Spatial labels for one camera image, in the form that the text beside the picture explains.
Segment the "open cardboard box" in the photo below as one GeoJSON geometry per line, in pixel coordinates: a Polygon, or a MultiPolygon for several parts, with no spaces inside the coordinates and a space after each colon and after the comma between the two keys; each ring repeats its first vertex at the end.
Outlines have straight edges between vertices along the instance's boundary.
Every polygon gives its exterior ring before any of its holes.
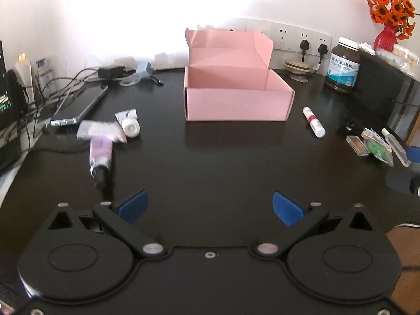
{"type": "Polygon", "coordinates": [[[286,121],[294,90],[268,69],[273,42],[260,31],[189,30],[187,121],[286,121]]]}

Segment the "red vase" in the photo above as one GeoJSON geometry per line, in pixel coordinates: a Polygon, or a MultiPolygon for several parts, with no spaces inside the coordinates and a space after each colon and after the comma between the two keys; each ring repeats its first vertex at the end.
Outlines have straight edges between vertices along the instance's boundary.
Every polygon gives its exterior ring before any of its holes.
{"type": "Polygon", "coordinates": [[[392,52],[394,44],[398,43],[395,36],[398,26],[393,26],[390,22],[384,26],[384,30],[375,39],[375,47],[392,52]]]}

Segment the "black plug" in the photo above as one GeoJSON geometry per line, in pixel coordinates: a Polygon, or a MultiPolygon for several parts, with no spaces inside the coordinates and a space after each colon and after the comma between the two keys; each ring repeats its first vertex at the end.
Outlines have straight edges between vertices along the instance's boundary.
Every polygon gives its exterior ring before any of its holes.
{"type": "Polygon", "coordinates": [[[300,43],[300,48],[302,49],[302,62],[305,60],[305,53],[309,49],[309,42],[307,40],[302,40],[300,43]]]}
{"type": "Polygon", "coordinates": [[[321,44],[319,46],[319,48],[318,48],[318,53],[319,53],[319,63],[321,64],[322,59],[328,53],[328,47],[327,47],[327,45],[321,44]]]}

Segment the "desk surface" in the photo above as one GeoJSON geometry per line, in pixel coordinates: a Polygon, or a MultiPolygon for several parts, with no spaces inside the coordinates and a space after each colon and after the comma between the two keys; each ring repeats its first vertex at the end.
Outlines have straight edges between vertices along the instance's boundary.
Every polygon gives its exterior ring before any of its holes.
{"type": "MultiPolygon", "coordinates": [[[[351,96],[287,79],[296,97],[287,122],[187,123],[183,72],[162,72],[164,87],[142,82],[111,88],[89,118],[113,121],[114,113],[136,108],[141,137],[114,146],[112,186],[97,191],[88,152],[31,152],[0,211],[0,299],[18,306],[26,294],[16,264],[20,253],[53,207],[75,209],[121,200],[146,189],[149,209],[136,223],[166,246],[241,246],[264,242],[284,229],[272,212],[280,191],[301,205],[322,202],[345,210],[367,205],[383,229],[420,220],[418,198],[385,185],[388,167],[358,157],[345,140],[348,111],[364,111],[351,96]],[[302,108],[309,106],[326,129],[314,136],[302,108]]],[[[380,131],[382,125],[365,123],[380,131]]],[[[35,148],[51,143],[80,146],[74,132],[43,135],[35,148]]]]}

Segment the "white inhaler stick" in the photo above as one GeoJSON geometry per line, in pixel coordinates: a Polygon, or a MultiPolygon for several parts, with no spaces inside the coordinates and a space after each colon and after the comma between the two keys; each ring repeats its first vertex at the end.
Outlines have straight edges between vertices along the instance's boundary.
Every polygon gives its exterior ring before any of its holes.
{"type": "Polygon", "coordinates": [[[303,108],[303,114],[305,115],[306,119],[308,120],[313,132],[315,133],[316,137],[324,137],[325,136],[325,129],[322,126],[321,122],[318,121],[314,113],[308,107],[303,108]]]}

